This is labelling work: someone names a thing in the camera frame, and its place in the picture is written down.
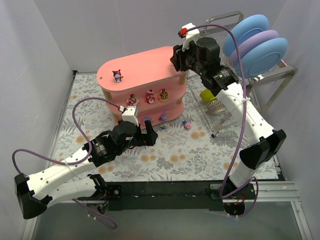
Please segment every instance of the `floral tablecloth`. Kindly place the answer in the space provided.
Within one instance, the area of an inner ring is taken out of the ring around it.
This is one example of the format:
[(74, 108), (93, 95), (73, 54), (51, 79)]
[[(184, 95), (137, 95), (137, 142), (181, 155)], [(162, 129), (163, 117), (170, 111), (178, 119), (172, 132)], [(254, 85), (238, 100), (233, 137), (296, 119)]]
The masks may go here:
[[(72, 109), (81, 99), (101, 97), (96, 74), (77, 74), (69, 96), (61, 132), (57, 140), (54, 158), (62, 161), (85, 144), (72, 119)], [(187, 91), (183, 97), (182, 115), (169, 122), (167, 129), (154, 127), (158, 133), (152, 147), (136, 147), (127, 150), (112, 162), (106, 163), (91, 174), (99, 173), (106, 181), (186, 181), (222, 180), (238, 142), (240, 126), (231, 117), (222, 127), (216, 138), (211, 137), (211, 128), (223, 117), (210, 115), (201, 101), (199, 93), (204, 89), (199, 77), (189, 77)], [(90, 139), (102, 131), (115, 126), (107, 103), (88, 100), (76, 110), (76, 119)], [(191, 123), (185, 129), (183, 120)], [(74, 180), (83, 179), (89, 172)], [(274, 162), (264, 164), (257, 172), (260, 179), (277, 179)]]

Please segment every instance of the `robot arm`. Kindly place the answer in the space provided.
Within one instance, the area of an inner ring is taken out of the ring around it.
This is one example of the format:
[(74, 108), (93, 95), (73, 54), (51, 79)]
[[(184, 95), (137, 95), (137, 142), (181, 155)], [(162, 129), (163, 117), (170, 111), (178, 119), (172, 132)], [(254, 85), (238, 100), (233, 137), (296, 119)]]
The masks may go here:
[(170, 61), (175, 70), (196, 72), (203, 85), (226, 106), (240, 125), (244, 114), (243, 102), (247, 101), (244, 134), (250, 146), (239, 153), (241, 161), (228, 177), (228, 187), (226, 192), (223, 192), (228, 194), (247, 183), (258, 168), (278, 152), (286, 134), (283, 130), (274, 130), (249, 99), (244, 99), (237, 76), (229, 67), (220, 63), (220, 47), (216, 40), (211, 37), (200, 38), (199, 31), (186, 31), (193, 27), (194, 25), (189, 23), (178, 32), (178, 35), (185, 39), (182, 45), (173, 47)]
[(112, 131), (104, 131), (90, 141), (90, 157), (79, 164), (69, 165), (82, 160), (89, 150), (89, 143), (64, 160), (65, 165), (55, 164), (48, 169), (26, 176), (21, 173), (14, 178), (15, 192), (24, 219), (34, 218), (53, 204), (78, 197), (101, 199), (112, 186), (107, 186), (100, 175), (90, 175), (80, 181), (68, 180), (93, 170), (102, 164), (113, 161), (127, 149), (153, 146), (158, 134), (151, 122), (145, 121), (146, 133), (141, 132), (137, 120), (138, 109), (122, 107), (122, 121)]

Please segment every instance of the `yellow cup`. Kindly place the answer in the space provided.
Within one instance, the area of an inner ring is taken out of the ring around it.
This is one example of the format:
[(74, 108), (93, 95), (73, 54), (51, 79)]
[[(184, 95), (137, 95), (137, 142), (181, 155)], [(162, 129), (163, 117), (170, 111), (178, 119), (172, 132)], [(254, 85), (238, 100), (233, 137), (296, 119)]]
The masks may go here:
[(203, 90), (200, 93), (200, 97), (204, 102), (207, 102), (207, 103), (211, 103), (213, 100), (217, 99), (209, 89)]

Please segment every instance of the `cable tie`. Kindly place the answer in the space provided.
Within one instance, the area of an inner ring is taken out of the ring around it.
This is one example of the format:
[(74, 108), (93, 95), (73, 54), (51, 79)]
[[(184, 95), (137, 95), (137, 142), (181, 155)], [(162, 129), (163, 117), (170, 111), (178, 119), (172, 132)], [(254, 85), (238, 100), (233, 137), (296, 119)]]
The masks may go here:
[(64, 160), (64, 164), (65, 164), (66, 167), (69, 169), (69, 171), (70, 171), (75, 177), (77, 177), (77, 175), (74, 173), (74, 171), (72, 171), (70, 165), (68, 164), (67, 159)]
[(250, 97), (242, 98), (241, 103), (243, 104), (244, 102), (248, 102), (250, 100), (251, 100)]
[(125, 107), (124, 106), (120, 106), (120, 108), (118, 110), (123, 113), (125, 111)]

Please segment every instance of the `figurine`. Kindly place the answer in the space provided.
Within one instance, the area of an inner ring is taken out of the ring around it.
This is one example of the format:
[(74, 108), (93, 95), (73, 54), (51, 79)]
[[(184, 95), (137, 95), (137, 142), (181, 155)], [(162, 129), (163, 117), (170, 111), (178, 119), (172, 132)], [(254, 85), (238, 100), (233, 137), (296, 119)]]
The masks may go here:
[(136, 95), (131, 94), (130, 97), (127, 99), (126, 104), (128, 106), (138, 106), (139, 104), (139, 99), (136, 98)]
[(166, 92), (166, 89), (165, 88), (162, 88), (160, 89), (160, 92), (159, 92), (159, 95), (158, 95), (158, 99), (160, 102), (167, 102), (169, 99), (168, 99), (168, 93)]
[(161, 120), (161, 123), (164, 123), (166, 119), (167, 119), (167, 109), (165, 109), (161, 114), (161, 116), (159, 117), (159, 120)]
[(117, 83), (120, 83), (121, 80), (124, 78), (124, 76), (121, 76), (120, 69), (119, 69), (118, 71), (112, 71), (112, 72), (113, 72), (114, 80), (115, 80)]
[(191, 128), (191, 124), (190, 124), (189, 122), (187, 122), (186, 120), (184, 120), (184, 121), (182, 122), (182, 124), (184, 125), (184, 127), (185, 127), (186, 129), (190, 129), (190, 128)]
[(144, 116), (142, 118), (142, 121), (141, 121), (142, 126), (146, 126), (146, 124), (145, 124), (146, 120), (150, 120), (150, 122), (153, 122), (154, 119), (152, 117), (149, 117), (149, 116)]
[(160, 128), (163, 130), (163, 129), (167, 129), (168, 126), (169, 126), (169, 124), (165, 123), (165, 124), (160, 125)]
[(145, 102), (148, 104), (153, 104), (155, 102), (155, 96), (154, 96), (154, 91), (150, 89), (149, 91), (146, 92), (145, 94)]

